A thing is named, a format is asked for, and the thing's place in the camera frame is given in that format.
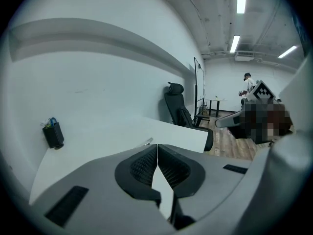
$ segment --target air conditioner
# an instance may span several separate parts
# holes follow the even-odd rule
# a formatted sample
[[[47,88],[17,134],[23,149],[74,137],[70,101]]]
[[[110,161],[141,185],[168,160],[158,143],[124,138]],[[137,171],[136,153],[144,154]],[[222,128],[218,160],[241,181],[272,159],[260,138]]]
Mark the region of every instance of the air conditioner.
[[[254,59],[254,54],[252,52],[238,51],[235,54],[236,61],[245,61],[248,62]]]

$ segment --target black office chair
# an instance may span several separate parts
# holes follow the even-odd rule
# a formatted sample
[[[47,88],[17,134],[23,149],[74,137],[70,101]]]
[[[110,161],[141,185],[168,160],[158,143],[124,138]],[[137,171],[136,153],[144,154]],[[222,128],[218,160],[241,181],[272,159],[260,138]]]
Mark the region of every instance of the black office chair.
[[[211,150],[213,146],[213,131],[211,129],[200,127],[200,126],[195,126],[193,124],[191,115],[189,111],[186,109],[185,104],[184,104],[184,97],[182,95],[184,91],[184,87],[181,84],[174,84],[170,82],[169,84],[170,84],[169,92],[166,92],[164,94],[164,97],[165,97],[167,107],[170,111],[173,124],[195,129],[195,130],[208,132],[204,151]],[[209,121],[208,116],[195,115],[195,118]]]

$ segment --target white table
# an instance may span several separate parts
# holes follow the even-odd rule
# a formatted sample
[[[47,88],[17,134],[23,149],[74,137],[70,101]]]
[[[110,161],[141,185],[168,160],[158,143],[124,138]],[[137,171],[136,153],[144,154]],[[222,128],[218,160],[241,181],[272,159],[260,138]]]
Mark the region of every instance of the white table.
[[[227,101],[227,100],[225,98],[223,98],[223,99],[215,98],[215,99],[205,99],[205,100],[210,101],[209,116],[218,118],[219,117],[220,102],[221,101]],[[215,115],[211,115],[212,101],[217,101],[216,114]]]
[[[147,117],[121,120],[93,132],[65,137],[64,147],[48,149],[36,174],[29,204],[51,185],[85,163],[133,149],[153,138],[151,144],[171,144],[195,152],[203,152],[207,132],[172,125]],[[157,167],[152,188],[161,193],[160,211],[165,218],[171,213],[173,191]]]

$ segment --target black rectangular strip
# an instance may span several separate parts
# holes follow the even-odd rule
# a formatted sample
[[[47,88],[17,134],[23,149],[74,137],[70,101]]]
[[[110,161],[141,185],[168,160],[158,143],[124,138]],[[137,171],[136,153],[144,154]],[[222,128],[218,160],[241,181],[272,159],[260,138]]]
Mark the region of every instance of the black rectangular strip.
[[[226,170],[231,170],[231,171],[238,172],[238,173],[241,173],[241,174],[245,174],[246,171],[248,170],[248,168],[234,166],[234,165],[231,165],[231,164],[227,164],[223,168],[226,169]]]
[[[89,189],[74,186],[68,193],[45,215],[53,223],[63,227],[74,213]]]

